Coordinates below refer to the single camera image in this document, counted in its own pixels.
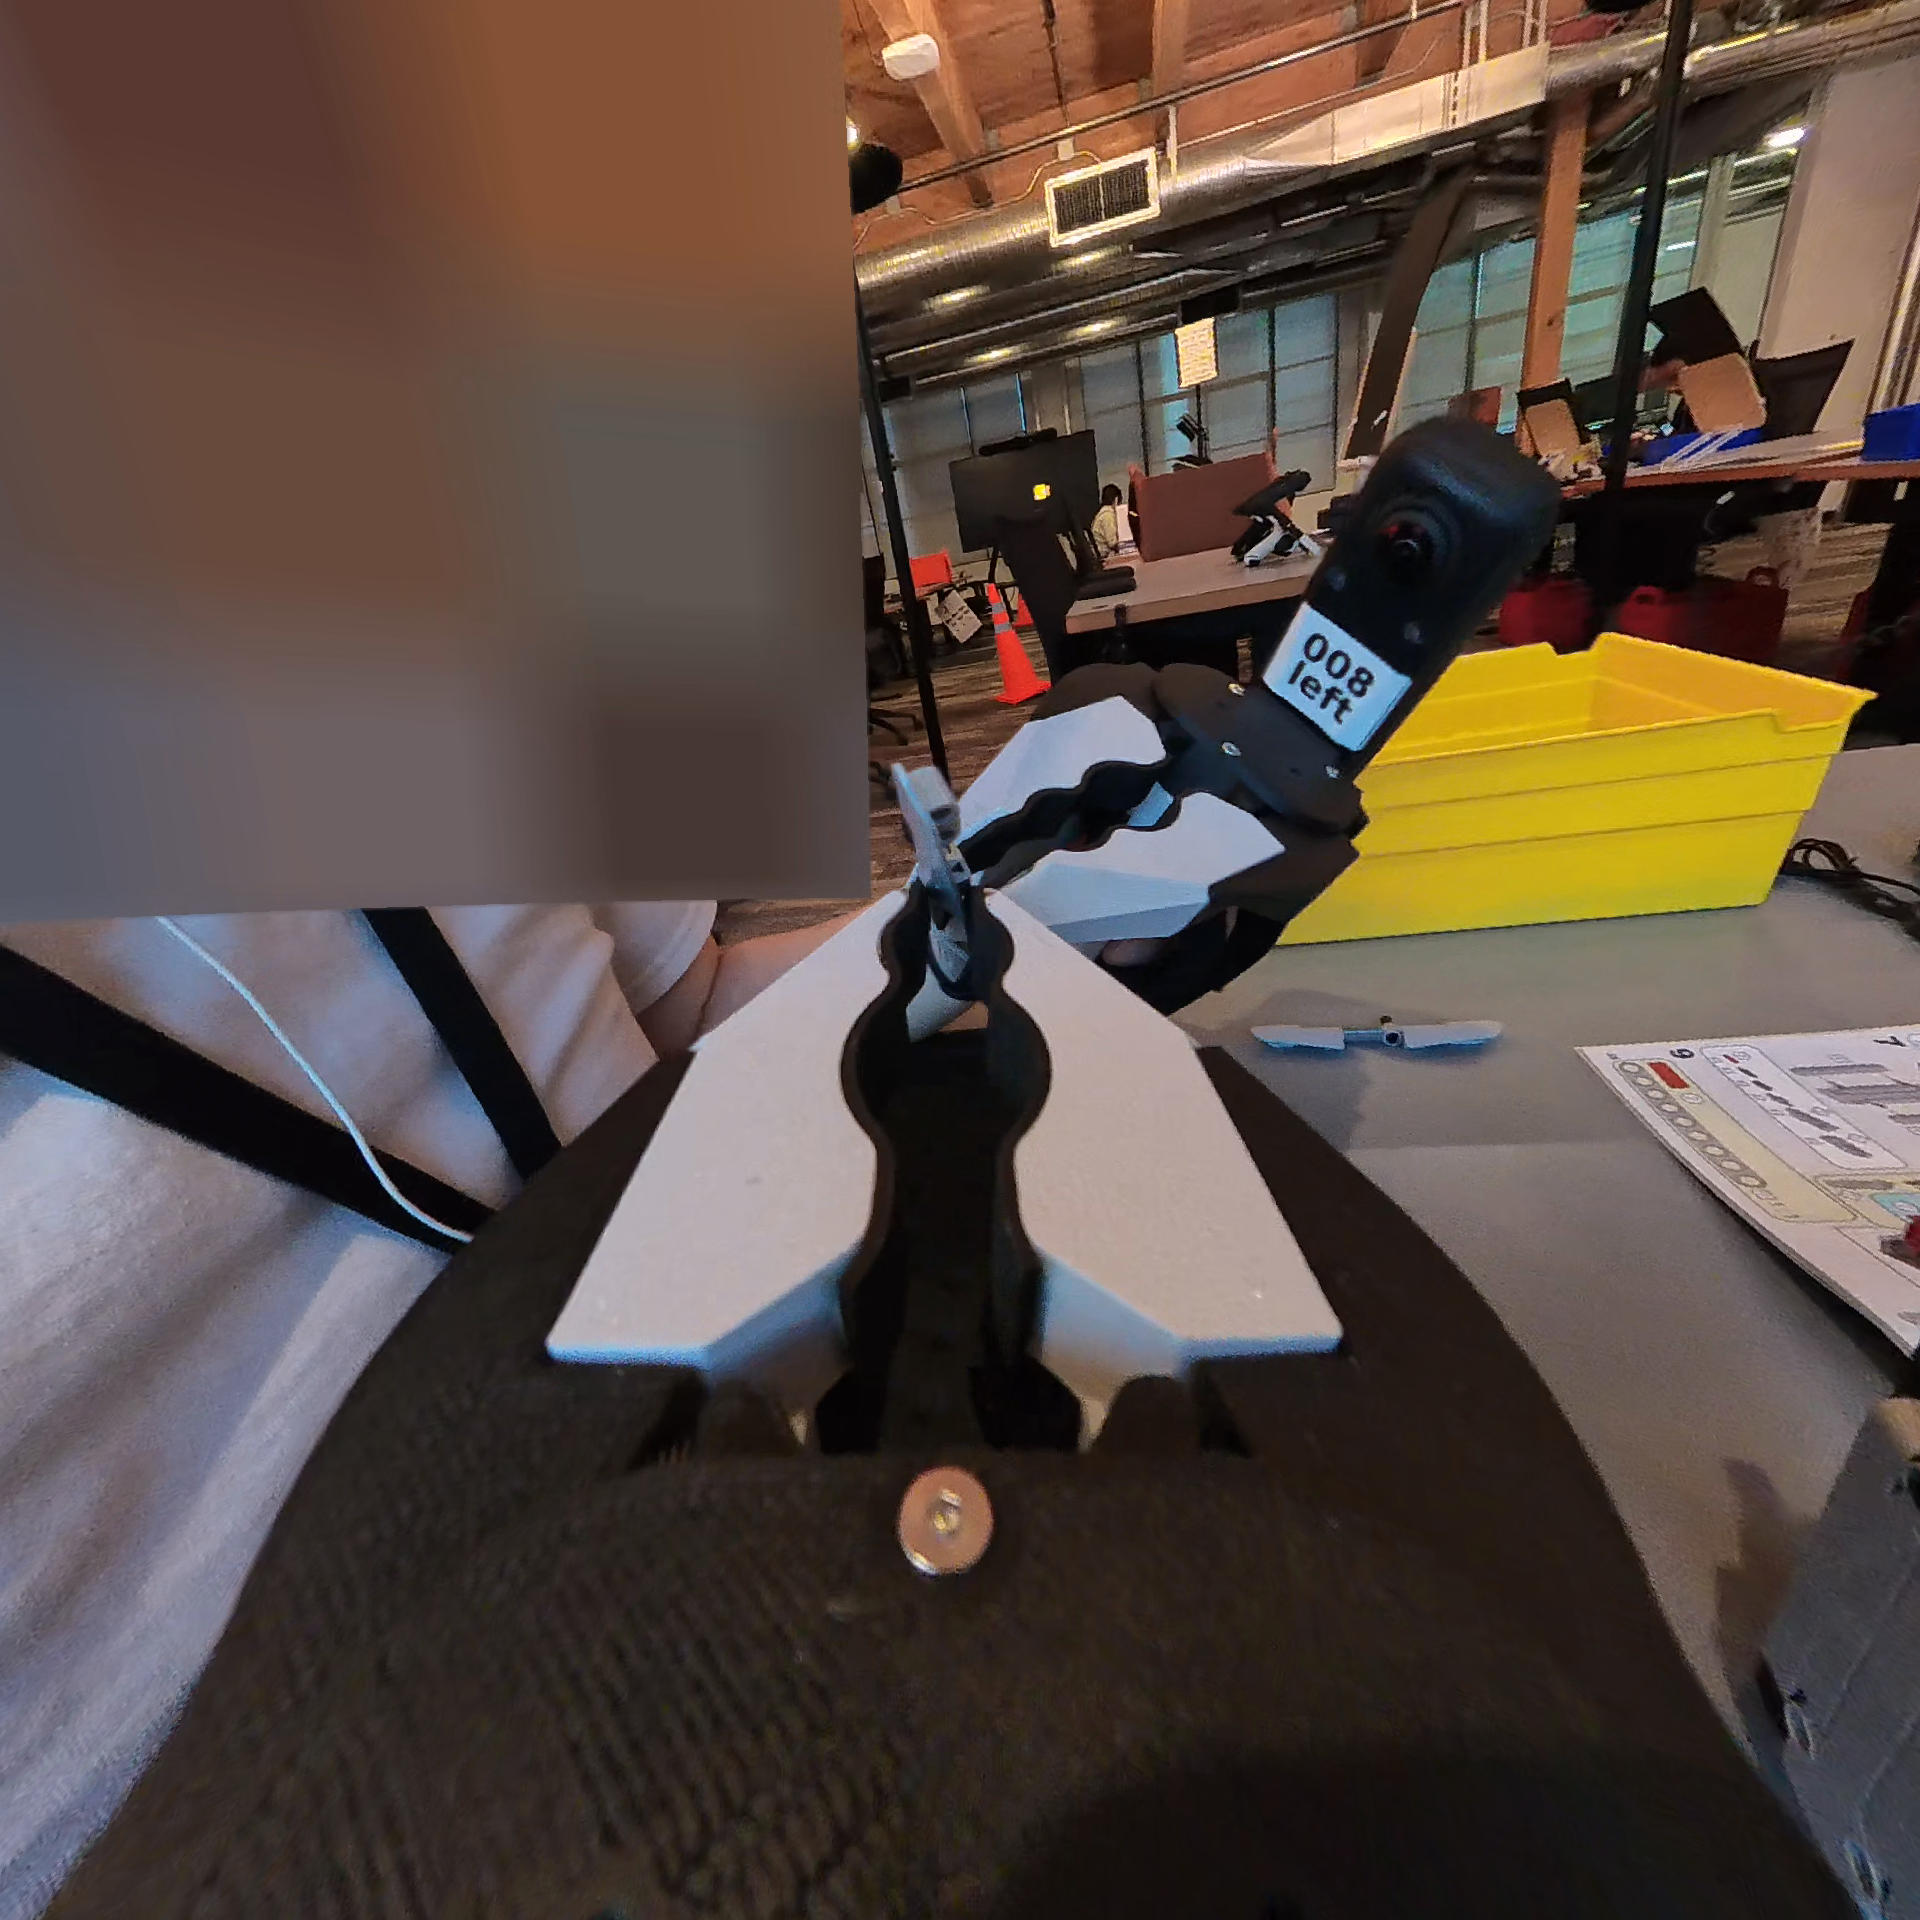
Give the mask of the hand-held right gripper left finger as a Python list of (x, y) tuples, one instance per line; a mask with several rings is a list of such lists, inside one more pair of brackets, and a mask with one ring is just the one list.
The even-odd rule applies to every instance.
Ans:
[(897, 889), (691, 1052), (651, 1141), (545, 1340), (550, 1361), (745, 1384), (793, 1423), (849, 1368), (838, 1283), (876, 1193), (844, 1093), (883, 995)]

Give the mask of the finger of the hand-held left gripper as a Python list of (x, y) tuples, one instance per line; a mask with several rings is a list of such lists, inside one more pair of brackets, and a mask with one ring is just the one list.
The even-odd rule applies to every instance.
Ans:
[(1125, 823), (1087, 849), (1054, 849), (983, 883), (1068, 944), (1165, 940), (1211, 911), (1221, 883), (1284, 851), (1252, 811), (1194, 794), (1150, 827)]
[(970, 874), (1029, 874), (1044, 858), (1131, 874), (1143, 856), (1103, 849), (1167, 770), (1162, 728), (1121, 696), (1029, 722), (959, 799)]

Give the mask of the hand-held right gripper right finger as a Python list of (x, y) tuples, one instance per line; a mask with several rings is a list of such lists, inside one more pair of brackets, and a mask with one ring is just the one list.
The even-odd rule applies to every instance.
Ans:
[(1071, 1455), (1126, 1385), (1334, 1354), (1337, 1313), (1186, 1033), (1010, 893), (973, 901), (971, 964), (990, 1443)]

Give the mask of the small grey building beam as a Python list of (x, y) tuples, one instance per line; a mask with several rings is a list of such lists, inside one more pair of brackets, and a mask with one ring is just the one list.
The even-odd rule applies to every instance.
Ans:
[(946, 776), (932, 764), (893, 764), (892, 789), (915, 853), (915, 883), (929, 903), (926, 972), (906, 1012), (908, 1037), (921, 1042), (973, 1020), (970, 911), (977, 887), (957, 851), (959, 807)]

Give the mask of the person's left forearm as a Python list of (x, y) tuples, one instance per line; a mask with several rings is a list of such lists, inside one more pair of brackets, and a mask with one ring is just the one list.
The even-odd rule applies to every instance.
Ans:
[(695, 931), (684, 931), (647, 954), (622, 955), (622, 992), (661, 1059), (692, 1049), (739, 1017), (818, 951), (858, 929), (871, 911), (855, 906), (829, 919), (731, 944), (718, 940), (715, 911), (709, 903), (691, 914)]

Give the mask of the grey desk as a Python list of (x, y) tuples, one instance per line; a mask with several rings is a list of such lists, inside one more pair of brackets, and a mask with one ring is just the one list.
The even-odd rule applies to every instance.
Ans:
[[(1713, 1197), (1578, 1049), (1917, 1012), (1916, 940), (1812, 880), (1751, 908), (1277, 949), (1181, 1024), (1339, 1147), (1500, 1313), (1730, 1724), (1806, 1530), (1898, 1375), (1883, 1332)], [(1381, 1023), (1485, 1020), (1402, 1052)], [(1339, 1024), (1275, 1052), (1260, 1024)]]

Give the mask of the orange traffic cone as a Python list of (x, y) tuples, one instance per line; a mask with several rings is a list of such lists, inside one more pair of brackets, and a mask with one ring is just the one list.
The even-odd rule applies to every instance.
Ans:
[(991, 644), (999, 668), (999, 691), (995, 692), (1002, 707), (1034, 704), (1050, 692), (1050, 681), (1037, 672), (1022, 635), (1007, 613), (1002, 589), (995, 583), (986, 586), (987, 609), (991, 616)]

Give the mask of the spare hand-held gripper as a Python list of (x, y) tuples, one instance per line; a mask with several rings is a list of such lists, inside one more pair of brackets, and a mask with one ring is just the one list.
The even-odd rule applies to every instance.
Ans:
[(1291, 505), (1313, 484), (1306, 468), (1282, 472), (1249, 493), (1233, 512), (1243, 522), (1233, 543), (1233, 561), (1249, 569), (1275, 561), (1322, 561), (1324, 544), (1294, 517)]

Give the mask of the grey office table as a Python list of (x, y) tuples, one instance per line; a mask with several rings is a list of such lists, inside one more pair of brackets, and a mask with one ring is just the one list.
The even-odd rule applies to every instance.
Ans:
[(1243, 565), (1227, 546), (1171, 561), (1137, 561), (1130, 592), (1075, 599), (1062, 613), (1062, 643), (1086, 644), (1116, 659), (1173, 633), (1236, 626), (1250, 639), (1266, 625), (1269, 609), (1297, 604), (1322, 556), (1297, 552), (1282, 561)]

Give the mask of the brown partition panel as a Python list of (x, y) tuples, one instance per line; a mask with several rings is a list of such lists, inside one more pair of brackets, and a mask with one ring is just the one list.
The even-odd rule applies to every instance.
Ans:
[(1266, 448), (1163, 474), (1148, 474), (1131, 465), (1126, 474), (1141, 561), (1177, 561), (1230, 549), (1249, 527), (1249, 519), (1236, 512), (1241, 501), (1277, 477)]

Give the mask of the black monitor on stand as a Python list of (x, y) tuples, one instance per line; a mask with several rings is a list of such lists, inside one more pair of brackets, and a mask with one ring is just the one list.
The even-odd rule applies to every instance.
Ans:
[(1003, 531), (1036, 523), (1065, 539), (1076, 597), (1097, 597), (1097, 583), (1103, 583), (1108, 571), (1092, 544), (1102, 490), (1092, 431), (1065, 437), (1050, 431), (996, 442), (950, 463), (949, 483), (959, 546), (990, 556), (987, 586), (999, 586)]

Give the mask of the yellow plastic bin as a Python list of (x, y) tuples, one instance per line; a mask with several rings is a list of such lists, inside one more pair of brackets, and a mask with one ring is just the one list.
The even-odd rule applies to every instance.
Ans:
[(1865, 689), (1607, 633), (1451, 663), (1282, 946), (1762, 903)]

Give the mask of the black tripod pole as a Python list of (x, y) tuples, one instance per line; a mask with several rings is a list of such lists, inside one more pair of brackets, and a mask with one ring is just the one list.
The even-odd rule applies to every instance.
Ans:
[[(849, 130), (849, 180), (851, 205), (855, 216), (863, 216), (890, 202), (906, 179), (901, 159), (883, 145), (866, 140), (855, 128)], [(863, 295), (855, 288), (855, 344), (861, 415), (869, 431), (869, 445), (876, 460), (881, 483), (883, 527), (892, 561), (897, 565), (897, 588), (901, 597), (906, 651), (911, 665), (918, 691), (921, 728), (929, 743), (932, 767), (941, 777), (950, 776), (949, 751), (945, 739), (945, 721), (931, 679), (931, 623), (915, 588), (910, 567), (910, 546), (906, 536), (906, 515), (898, 493), (898, 466), (890, 427), (884, 424), (881, 401), (881, 365), (874, 352), (874, 336), (863, 306)]]

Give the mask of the cardboard box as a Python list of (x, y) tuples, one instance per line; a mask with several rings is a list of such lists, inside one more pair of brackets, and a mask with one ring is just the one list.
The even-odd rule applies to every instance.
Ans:
[(1758, 435), (1767, 425), (1767, 399), (1741, 349), (1681, 364), (1673, 386), (1692, 432), (1700, 437)]

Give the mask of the black stand pole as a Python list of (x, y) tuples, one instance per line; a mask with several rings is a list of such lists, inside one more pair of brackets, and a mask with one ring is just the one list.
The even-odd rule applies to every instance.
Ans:
[(1622, 288), (1622, 313), (1617, 336), (1617, 396), (1612, 432), (1601, 472), (1597, 512), (1591, 519), (1591, 549), (1601, 569), (1617, 562), (1620, 519), (1625, 511), (1625, 472), (1639, 417), (1642, 377), (1649, 365), (1646, 333), (1652, 279), (1658, 275), (1665, 205), (1673, 168), (1673, 143), (1685, 111), (1685, 76), (1693, 31), (1693, 3), (1669, 3), (1665, 57), (1652, 95), (1652, 124), (1639, 205), (1634, 253)]

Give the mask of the white ceiling air vent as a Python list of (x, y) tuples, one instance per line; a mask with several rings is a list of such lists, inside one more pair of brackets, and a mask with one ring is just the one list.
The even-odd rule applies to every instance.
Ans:
[(1162, 155), (1138, 149), (1071, 168), (1044, 180), (1047, 243), (1084, 248), (1162, 217)]

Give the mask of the person in white shirt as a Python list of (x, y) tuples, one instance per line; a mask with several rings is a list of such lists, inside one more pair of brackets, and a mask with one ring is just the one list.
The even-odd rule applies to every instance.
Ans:
[[(714, 903), (461, 906), (435, 921), (562, 1144), (655, 1061), (643, 1012)], [(182, 917), (367, 1141), (499, 1208), (505, 1145), (355, 911)], [(5, 946), (337, 1120), (155, 919)], [(431, 1253), (5, 1063), (3, 1903), (39, 1915), (162, 1740), (348, 1385)]]

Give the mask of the printed instruction sheet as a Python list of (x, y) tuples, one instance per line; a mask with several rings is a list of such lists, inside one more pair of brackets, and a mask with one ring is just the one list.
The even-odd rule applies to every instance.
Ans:
[(1579, 1059), (1748, 1228), (1916, 1356), (1916, 1023)]

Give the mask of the grey plastic robot assembly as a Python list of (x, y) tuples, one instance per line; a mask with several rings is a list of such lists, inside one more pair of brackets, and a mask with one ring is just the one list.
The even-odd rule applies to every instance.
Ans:
[(1917, 1402), (1865, 1418), (1762, 1649), (1793, 1802), (1860, 1915), (1917, 1915)]

